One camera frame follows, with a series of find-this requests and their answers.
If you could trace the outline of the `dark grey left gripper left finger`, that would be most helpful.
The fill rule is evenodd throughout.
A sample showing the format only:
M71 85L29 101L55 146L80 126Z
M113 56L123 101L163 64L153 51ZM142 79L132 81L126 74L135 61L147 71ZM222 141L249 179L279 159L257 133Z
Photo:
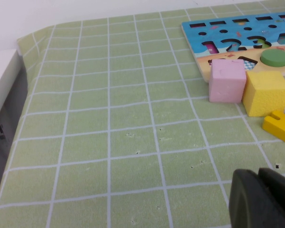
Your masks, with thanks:
M233 228L285 228L285 212L251 170L233 172L228 208Z

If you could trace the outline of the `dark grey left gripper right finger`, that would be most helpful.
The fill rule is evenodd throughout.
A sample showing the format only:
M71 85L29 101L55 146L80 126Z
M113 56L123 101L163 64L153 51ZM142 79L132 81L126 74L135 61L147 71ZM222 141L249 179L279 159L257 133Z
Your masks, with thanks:
M258 176L285 212L285 176L270 168L260 168Z

